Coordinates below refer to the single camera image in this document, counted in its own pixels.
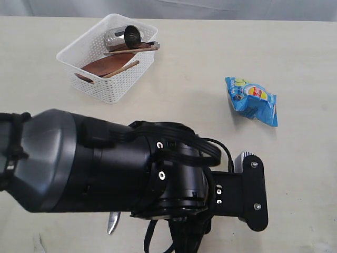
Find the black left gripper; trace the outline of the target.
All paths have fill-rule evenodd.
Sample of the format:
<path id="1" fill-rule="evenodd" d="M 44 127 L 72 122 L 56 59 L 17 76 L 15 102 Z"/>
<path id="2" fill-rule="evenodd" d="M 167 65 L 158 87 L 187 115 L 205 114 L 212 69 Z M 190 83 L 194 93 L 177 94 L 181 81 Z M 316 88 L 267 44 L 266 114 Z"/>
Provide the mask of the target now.
<path id="1" fill-rule="evenodd" d="M 211 175 L 209 207 L 185 221 L 168 222 L 175 252 L 197 252 L 213 216 L 238 217 L 257 232 L 268 226 L 264 166 L 258 156 L 244 158 L 242 173 L 213 171 Z"/>

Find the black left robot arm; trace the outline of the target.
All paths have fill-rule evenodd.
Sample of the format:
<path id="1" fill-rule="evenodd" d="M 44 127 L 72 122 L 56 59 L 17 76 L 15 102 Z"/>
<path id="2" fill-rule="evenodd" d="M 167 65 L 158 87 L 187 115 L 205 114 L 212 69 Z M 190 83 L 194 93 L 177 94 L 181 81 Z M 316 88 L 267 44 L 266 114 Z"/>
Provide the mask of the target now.
<path id="1" fill-rule="evenodd" d="M 253 231 L 269 222 L 264 166 L 175 122 L 120 125 L 62 110 L 1 114 L 1 190 L 32 213 L 122 212 L 148 220 L 148 252 L 158 220 L 168 222 L 168 252 L 197 252 L 214 216 L 237 217 Z"/>

